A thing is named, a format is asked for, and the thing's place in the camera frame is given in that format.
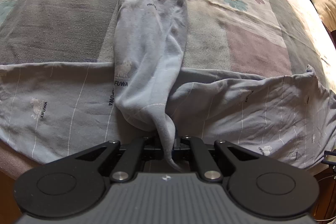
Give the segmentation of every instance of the silver bolt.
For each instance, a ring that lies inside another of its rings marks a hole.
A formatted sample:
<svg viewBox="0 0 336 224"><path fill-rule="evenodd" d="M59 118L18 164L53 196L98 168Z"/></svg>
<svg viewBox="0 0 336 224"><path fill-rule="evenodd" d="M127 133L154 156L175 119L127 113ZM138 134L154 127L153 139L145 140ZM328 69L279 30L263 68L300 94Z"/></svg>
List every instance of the silver bolt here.
<svg viewBox="0 0 336 224"><path fill-rule="evenodd" d="M118 171L112 175L112 178L114 178L115 180L125 180L128 179L128 174L123 171Z"/></svg>
<svg viewBox="0 0 336 224"><path fill-rule="evenodd" d="M171 179L171 176L170 176L170 175L164 175L164 176L162 177L162 179L163 179L164 181L168 181L168 180Z"/></svg>
<svg viewBox="0 0 336 224"><path fill-rule="evenodd" d="M221 173L211 170L211 171L205 172L204 176L207 179L219 179L221 177Z"/></svg>

